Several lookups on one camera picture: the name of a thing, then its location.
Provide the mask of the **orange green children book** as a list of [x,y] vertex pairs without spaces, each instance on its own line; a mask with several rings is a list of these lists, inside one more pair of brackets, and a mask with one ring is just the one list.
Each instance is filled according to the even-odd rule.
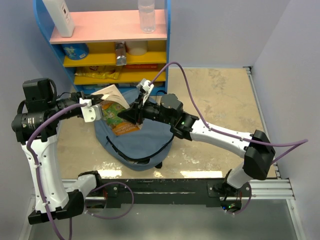
[[115,84],[98,90],[93,95],[103,95],[100,103],[103,120],[116,136],[128,134],[141,129],[137,124],[133,124],[118,117],[118,114],[127,110],[130,106]]

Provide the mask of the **blue fabric backpack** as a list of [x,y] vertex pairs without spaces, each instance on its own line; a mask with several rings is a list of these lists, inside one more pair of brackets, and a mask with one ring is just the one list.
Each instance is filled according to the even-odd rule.
[[[140,130],[116,136],[102,121],[94,122],[95,136],[104,149],[134,171],[161,166],[171,149],[174,135],[170,126],[145,119]],[[127,159],[150,159],[148,164],[130,164]]]

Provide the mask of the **white coffee cover book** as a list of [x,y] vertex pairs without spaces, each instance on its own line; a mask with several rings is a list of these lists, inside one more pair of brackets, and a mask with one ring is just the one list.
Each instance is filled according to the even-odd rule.
[[147,165],[150,162],[150,159],[127,159],[126,161],[132,165]]

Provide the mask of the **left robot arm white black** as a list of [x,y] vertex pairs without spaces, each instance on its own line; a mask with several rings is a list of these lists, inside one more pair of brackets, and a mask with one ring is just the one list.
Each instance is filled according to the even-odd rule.
[[22,88],[25,99],[11,128],[28,160],[35,190],[35,209],[28,222],[35,225],[81,215],[86,196],[99,196],[104,184],[94,170],[81,173],[69,188],[64,187],[57,156],[58,125],[72,117],[86,123],[100,120],[104,96],[80,91],[60,98],[55,82],[49,78],[27,80]]

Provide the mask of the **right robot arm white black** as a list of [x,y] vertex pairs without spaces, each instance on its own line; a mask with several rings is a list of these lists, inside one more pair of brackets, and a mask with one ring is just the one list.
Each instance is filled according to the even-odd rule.
[[164,95],[160,103],[144,100],[139,95],[118,117],[139,125],[144,119],[168,124],[179,139],[211,144],[243,158],[243,163],[230,169],[223,182],[214,188],[225,196],[235,196],[250,180],[265,180],[275,156],[263,131],[256,130],[251,134],[209,124],[185,112],[183,103],[172,93]]

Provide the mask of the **yellow snack bag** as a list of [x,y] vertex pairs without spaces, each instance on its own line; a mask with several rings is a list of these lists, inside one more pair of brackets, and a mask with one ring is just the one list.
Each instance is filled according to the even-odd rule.
[[122,68],[122,66],[110,65],[81,66],[76,68],[74,75],[78,77],[87,77],[100,80],[117,80],[122,71]]

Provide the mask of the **red flat box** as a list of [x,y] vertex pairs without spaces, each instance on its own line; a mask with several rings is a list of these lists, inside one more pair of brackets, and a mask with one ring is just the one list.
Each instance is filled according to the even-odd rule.
[[126,69],[157,69],[157,63],[149,63],[149,64],[127,64],[125,65]]

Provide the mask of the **blue round tin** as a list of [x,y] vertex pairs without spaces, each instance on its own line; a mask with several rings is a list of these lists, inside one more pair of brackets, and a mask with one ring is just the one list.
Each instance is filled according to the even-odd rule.
[[89,47],[85,43],[61,44],[65,55],[71,60],[82,60],[89,54]]

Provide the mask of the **blue shelf unit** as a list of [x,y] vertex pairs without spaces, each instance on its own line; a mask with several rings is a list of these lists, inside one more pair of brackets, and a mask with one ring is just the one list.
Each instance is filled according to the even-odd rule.
[[[38,28],[76,91],[91,94],[105,85],[116,84],[120,92],[125,93],[143,78],[156,79],[151,92],[153,96],[168,90],[169,71],[161,69],[169,62],[171,1],[164,1],[164,8],[155,11],[156,29],[153,33],[141,31],[138,10],[84,11],[70,13],[75,23],[72,37],[60,37],[43,1],[34,0],[32,3]],[[127,54],[127,65],[158,64],[157,69],[128,69],[124,66],[117,80],[75,76],[77,67],[115,66],[115,43],[127,41],[148,43],[146,54]],[[62,44],[81,43],[87,44],[88,56],[81,60],[69,59]]]

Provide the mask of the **white rectangular box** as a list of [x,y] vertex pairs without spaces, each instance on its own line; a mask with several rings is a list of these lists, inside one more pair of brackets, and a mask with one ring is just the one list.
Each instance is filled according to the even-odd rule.
[[65,0],[43,0],[55,27],[63,38],[73,35],[75,23]]

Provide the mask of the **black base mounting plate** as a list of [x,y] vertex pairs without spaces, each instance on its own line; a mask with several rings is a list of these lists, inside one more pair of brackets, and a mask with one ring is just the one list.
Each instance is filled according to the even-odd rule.
[[89,194],[85,200],[90,206],[120,208],[122,204],[141,205],[205,205],[209,208],[228,206],[246,200],[250,186],[246,183],[237,192],[222,193],[222,178],[149,178],[103,179],[108,184],[99,193]]

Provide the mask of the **clear plastic water bottle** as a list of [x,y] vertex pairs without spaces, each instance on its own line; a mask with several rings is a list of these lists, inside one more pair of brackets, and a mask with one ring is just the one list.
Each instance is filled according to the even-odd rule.
[[155,0],[138,0],[140,29],[150,34],[156,30]]

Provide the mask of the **aluminium frame rail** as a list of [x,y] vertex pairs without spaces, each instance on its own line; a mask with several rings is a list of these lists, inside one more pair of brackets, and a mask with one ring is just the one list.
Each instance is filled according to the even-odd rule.
[[[62,183],[65,189],[68,189],[76,182],[76,179],[63,179]],[[291,187],[290,181],[283,179],[267,179],[265,181],[251,180],[251,193],[252,199],[257,200],[294,200],[295,195]],[[145,192],[135,192],[137,194],[194,194],[195,190],[159,190],[159,193],[156,190],[146,190]]]

